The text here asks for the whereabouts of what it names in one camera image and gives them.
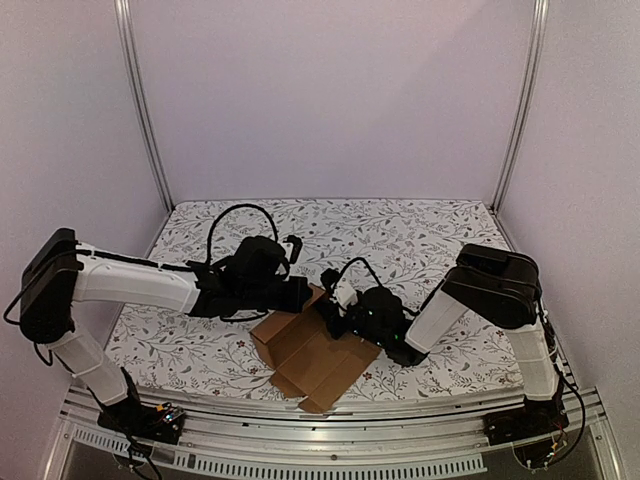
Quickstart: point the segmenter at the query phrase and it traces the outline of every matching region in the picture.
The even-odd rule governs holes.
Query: lavender wall
[[[640,478],[640,7],[553,2],[503,216]]]
[[[515,115],[533,2],[132,7],[177,200],[489,200]]]
[[[0,4],[2,309],[56,228],[141,254],[160,226],[113,9],[112,0]],[[74,314],[104,340],[114,310]],[[33,480],[69,377],[8,325],[0,365],[0,477]]]

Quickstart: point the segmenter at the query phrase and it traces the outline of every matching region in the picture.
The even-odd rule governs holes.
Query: box flap
[[[379,354],[379,347],[362,341],[298,406],[309,413],[326,412]]]
[[[285,398],[295,398],[295,397],[303,397],[304,393],[298,387],[296,387],[289,380],[284,378],[282,374],[276,372],[271,376],[269,380],[271,385],[278,387],[280,391],[284,394]]]
[[[307,395],[318,388],[360,343],[360,339],[351,333],[333,340],[319,315],[309,319],[312,320],[319,322],[322,328],[278,367],[278,372]]]
[[[305,310],[303,318],[296,322],[286,335],[279,336],[269,343],[269,351],[273,362],[273,368],[277,369],[289,357],[294,355],[309,342],[320,330],[326,330],[321,319],[315,318],[315,309]]]

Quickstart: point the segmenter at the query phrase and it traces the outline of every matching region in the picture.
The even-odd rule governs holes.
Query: floral patterned mat
[[[151,258],[204,260],[211,221],[239,202],[178,205]],[[442,200],[264,200],[281,238],[295,234],[304,248],[294,275],[320,285],[328,267],[364,256],[405,305],[417,308],[437,285],[465,243],[507,248],[480,202]],[[247,235],[270,235],[255,210],[228,215],[214,233],[213,258],[232,254]],[[348,272],[359,289],[373,280],[357,264]],[[126,305],[106,351],[137,383],[187,394],[281,400],[269,383],[249,331],[260,320],[225,324],[148,306]],[[419,366],[402,368],[384,353],[342,400],[389,401],[450,396],[522,385],[504,334],[467,313]]]

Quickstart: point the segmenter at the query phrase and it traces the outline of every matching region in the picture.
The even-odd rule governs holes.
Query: cardboard box
[[[302,313],[275,312],[251,331],[258,355],[275,370],[271,383],[287,398],[305,397],[298,406],[324,413],[373,362],[380,348],[351,333],[333,340],[313,307],[324,291],[313,296]]]

